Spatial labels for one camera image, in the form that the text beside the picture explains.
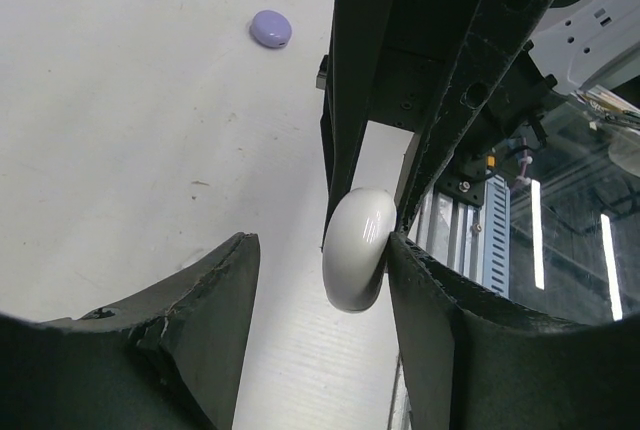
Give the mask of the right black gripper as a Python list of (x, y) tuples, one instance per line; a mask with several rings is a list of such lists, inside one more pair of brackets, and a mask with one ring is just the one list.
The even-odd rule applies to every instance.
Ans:
[(351, 190), (373, 121), (417, 129), (396, 190), (395, 229), (408, 232), (552, 1), (334, 0), (320, 121), (326, 218)]

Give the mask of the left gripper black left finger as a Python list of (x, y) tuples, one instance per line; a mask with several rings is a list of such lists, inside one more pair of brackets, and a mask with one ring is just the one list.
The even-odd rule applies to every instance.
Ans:
[(238, 233), (79, 319), (1, 319), (5, 429), (229, 429), (260, 266)]

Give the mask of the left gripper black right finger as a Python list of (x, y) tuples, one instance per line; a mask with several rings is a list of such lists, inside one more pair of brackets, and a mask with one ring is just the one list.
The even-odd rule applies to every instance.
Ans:
[(416, 429), (635, 429), (639, 318), (582, 325), (457, 274), (399, 233), (387, 264)]

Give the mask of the white earbud charging case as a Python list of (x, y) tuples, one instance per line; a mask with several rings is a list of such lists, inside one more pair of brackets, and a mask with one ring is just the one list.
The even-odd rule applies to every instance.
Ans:
[(336, 309), (360, 313), (375, 303), (383, 254), (395, 223), (394, 199), (383, 189), (356, 188), (339, 202), (322, 250), (323, 284)]

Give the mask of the purple earbud charging case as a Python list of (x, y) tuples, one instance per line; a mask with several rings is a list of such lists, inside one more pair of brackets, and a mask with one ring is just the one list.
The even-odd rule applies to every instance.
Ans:
[(257, 12), (252, 18), (249, 32), (259, 44), (271, 49), (287, 46), (292, 37), (289, 20), (273, 10)]

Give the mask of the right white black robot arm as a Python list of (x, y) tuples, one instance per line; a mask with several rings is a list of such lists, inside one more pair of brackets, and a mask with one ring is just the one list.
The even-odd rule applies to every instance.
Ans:
[(395, 227), (442, 174), (536, 123), (639, 47), (639, 0), (334, 0), (318, 75), (328, 210), (350, 191), (366, 126), (412, 133)]

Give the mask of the aluminium mounting rail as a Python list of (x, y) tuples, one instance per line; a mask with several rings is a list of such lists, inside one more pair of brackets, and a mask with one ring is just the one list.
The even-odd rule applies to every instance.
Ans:
[(425, 196), (415, 242), (449, 269), (483, 283), (485, 208), (454, 200), (435, 188)]

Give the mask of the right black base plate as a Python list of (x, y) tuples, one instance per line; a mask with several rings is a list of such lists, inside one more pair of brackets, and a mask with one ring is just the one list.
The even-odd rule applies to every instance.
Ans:
[(492, 153), (455, 154), (435, 184), (435, 189), (458, 203), (480, 209), (485, 202), (486, 182), (496, 168)]

